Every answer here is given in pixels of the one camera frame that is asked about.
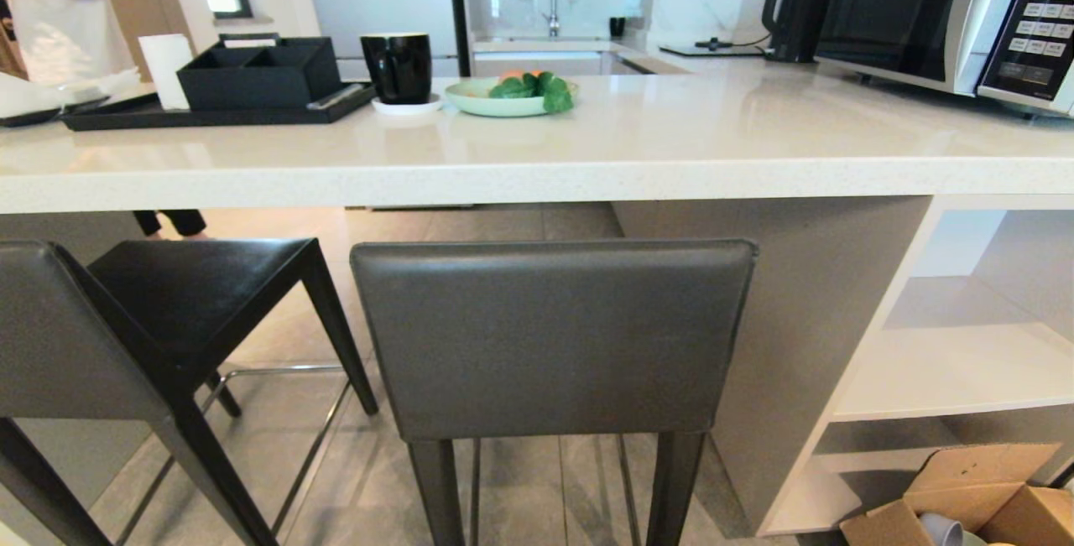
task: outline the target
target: white shelving unit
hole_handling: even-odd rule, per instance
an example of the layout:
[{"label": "white shelving unit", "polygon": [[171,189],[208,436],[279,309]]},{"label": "white shelving unit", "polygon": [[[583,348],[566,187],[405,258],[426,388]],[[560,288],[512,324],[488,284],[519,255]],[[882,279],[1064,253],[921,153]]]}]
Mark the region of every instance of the white shelving unit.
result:
[{"label": "white shelving unit", "polygon": [[1074,462],[1072,207],[933,199],[760,534],[889,502],[941,447],[1062,441],[1042,482]]}]

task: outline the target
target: stool backrest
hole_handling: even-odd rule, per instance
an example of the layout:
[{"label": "stool backrest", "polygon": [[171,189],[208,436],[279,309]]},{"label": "stool backrest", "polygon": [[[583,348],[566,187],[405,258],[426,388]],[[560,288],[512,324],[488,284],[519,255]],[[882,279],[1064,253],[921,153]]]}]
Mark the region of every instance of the stool backrest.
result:
[{"label": "stool backrest", "polygon": [[351,264],[406,441],[706,431],[743,240],[364,244]]},{"label": "stool backrest", "polygon": [[62,247],[0,242],[0,418],[162,418],[155,346]]}]

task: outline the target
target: kitchen island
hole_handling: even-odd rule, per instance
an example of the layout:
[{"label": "kitchen island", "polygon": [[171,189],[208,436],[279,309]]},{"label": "kitchen island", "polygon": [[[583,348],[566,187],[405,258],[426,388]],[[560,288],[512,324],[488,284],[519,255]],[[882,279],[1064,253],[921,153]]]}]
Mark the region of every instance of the kitchen island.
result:
[{"label": "kitchen island", "polygon": [[713,433],[758,533],[830,528],[886,497],[862,473],[945,445],[1063,441],[1057,476],[1074,121],[706,61],[574,77],[576,110],[548,117],[0,132],[0,213],[612,201],[627,235],[760,244]]}]

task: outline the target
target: black organizer box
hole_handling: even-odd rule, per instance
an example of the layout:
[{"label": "black organizer box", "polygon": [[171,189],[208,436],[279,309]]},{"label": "black organizer box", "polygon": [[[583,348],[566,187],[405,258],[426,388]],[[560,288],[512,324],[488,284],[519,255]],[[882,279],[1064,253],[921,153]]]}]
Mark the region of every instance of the black organizer box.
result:
[{"label": "black organizer box", "polygon": [[[228,40],[270,39],[275,46],[226,45]],[[223,35],[177,76],[194,111],[305,107],[343,87],[326,37]]]}]

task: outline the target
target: microwave control panel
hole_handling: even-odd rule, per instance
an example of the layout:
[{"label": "microwave control panel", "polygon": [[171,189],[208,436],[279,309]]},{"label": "microwave control panel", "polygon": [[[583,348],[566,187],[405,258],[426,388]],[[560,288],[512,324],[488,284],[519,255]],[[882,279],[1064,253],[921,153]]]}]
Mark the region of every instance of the microwave control panel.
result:
[{"label": "microwave control panel", "polygon": [[1074,0],[1015,0],[983,85],[1054,100],[1074,57]]}]

